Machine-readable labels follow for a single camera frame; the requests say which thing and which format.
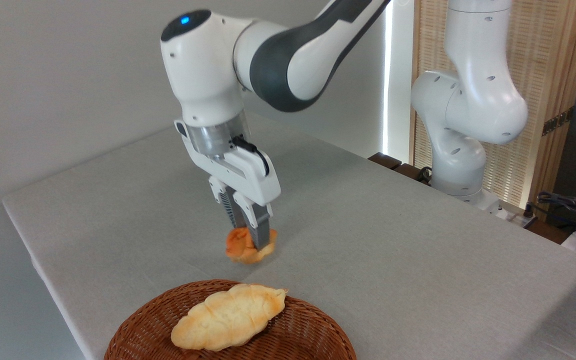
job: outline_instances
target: bread roll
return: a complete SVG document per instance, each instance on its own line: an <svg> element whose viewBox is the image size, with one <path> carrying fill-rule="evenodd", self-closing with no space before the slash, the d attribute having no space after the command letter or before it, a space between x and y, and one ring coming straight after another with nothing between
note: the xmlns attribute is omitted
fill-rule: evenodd
<svg viewBox="0 0 576 360"><path fill-rule="evenodd" d="M237 284L198 303L172 329L183 349L220 351L246 344L284 310L285 289Z"/></svg>
<svg viewBox="0 0 576 360"><path fill-rule="evenodd" d="M270 229L270 242L261 250L255 247L247 227L236 227L226 237L226 255L234 263L254 264L275 251L277 231Z"/></svg>

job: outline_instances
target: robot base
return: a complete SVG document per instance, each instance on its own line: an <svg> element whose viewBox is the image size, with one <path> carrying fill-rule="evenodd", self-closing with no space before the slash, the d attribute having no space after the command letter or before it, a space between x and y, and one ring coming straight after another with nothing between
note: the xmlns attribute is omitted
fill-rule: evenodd
<svg viewBox="0 0 576 360"><path fill-rule="evenodd" d="M454 197L501 219L506 219L508 216L508 212L501 207L499 198L486 189L482 188L474 194Z"/></svg>

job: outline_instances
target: wicker basket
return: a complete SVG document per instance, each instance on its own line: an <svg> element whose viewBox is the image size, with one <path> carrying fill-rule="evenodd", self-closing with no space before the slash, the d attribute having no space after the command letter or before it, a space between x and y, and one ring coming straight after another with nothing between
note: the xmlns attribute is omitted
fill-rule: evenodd
<svg viewBox="0 0 576 360"><path fill-rule="evenodd" d="M350 340L322 310L290 296L285 309L247 344L222 351L183 350L170 341L179 319L230 280L197 281L170 289L135 311L115 333L105 360L356 360Z"/></svg>

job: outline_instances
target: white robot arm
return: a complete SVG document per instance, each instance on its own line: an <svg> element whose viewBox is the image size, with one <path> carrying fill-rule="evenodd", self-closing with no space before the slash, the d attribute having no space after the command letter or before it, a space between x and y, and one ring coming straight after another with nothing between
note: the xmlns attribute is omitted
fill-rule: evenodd
<svg viewBox="0 0 576 360"><path fill-rule="evenodd" d="M248 141L242 86L284 112L310 107L388 2L331 0L293 29L201 9L163 30L161 54L183 111L176 129L192 161L211 175L232 225L247 226L258 249L268 243L270 202L281 189L270 158Z"/></svg>
<svg viewBox="0 0 576 360"><path fill-rule="evenodd" d="M426 71L411 103L432 146L435 189L496 214L499 199L483 189L486 152L479 141L507 144L528 119L506 62L512 0L450 0L444 48L457 68Z"/></svg>

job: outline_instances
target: white wall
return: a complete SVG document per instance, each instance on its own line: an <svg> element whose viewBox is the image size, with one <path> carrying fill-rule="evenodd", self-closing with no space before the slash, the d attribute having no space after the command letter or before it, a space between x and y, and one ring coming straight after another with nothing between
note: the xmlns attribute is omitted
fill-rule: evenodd
<svg viewBox="0 0 576 360"><path fill-rule="evenodd" d="M178 14L208 7L294 26L326 2L0 0L0 200L171 126L180 109L159 36ZM249 109L364 157L381 150L383 32L382 17L311 109L279 114L254 98ZM0 203L0 359L81 358Z"/></svg>

